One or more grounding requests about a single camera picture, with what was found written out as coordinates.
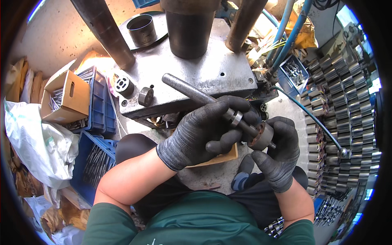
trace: metal cup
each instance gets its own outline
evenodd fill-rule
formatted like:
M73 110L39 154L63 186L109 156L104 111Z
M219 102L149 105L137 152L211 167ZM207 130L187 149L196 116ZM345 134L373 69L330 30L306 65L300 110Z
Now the metal cup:
M127 29L137 47L147 47L156 41L156 32L151 15L139 15L131 19Z

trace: forearm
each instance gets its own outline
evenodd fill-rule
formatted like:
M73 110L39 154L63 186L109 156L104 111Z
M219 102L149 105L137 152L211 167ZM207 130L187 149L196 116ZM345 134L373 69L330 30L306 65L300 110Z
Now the forearm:
M314 206L308 192L293 178L291 187L275 193L279 208L285 219L284 228L298 220L314 220Z
M176 173L162 162L156 154L156 149L153 148L143 155L118 164L107 172L98 185L94 204L112 203L130 213L130 205L142 199Z

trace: green shirt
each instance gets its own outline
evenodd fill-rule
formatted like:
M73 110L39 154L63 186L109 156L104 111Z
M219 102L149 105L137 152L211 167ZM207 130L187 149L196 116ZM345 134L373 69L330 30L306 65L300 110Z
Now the green shirt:
M155 215L146 229L137 232L130 216L110 203L91 209L83 237L87 244L315 244L313 224L300 220L279 238L258 229L241 204L216 192L192 192Z

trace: cardboard box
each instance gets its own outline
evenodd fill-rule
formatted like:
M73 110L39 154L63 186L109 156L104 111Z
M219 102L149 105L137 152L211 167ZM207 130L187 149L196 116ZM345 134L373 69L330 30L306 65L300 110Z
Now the cardboard box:
M49 106L50 93L63 88L60 109L52 112ZM66 124L89 116L90 85L67 70L49 81L41 101L41 118L43 121Z

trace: wire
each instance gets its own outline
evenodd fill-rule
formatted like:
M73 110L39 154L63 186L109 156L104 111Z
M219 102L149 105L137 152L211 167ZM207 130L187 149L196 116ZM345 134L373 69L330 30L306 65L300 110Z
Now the wire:
M334 17L334 23L332 24L332 36L335 36L335 34L334 34L335 20L336 20L336 15L338 14L339 4L340 4L340 0L338 2L338 7L336 8L335 17Z
M331 132L312 114L308 109L305 108L301 103L299 103L296 99L291 97L288 93L286 93L283 89L273 86L271 89L277 89L280 92L282 92L285 96L287 96L291 101L293 101L295 104L297 104L302 110L304 110L322 129L323 131L328 135L328 137L332 140L332 142L336 145L338 148L340 154L342 157L345 157L347 155L347 149L343 148L338 141L332 136Z

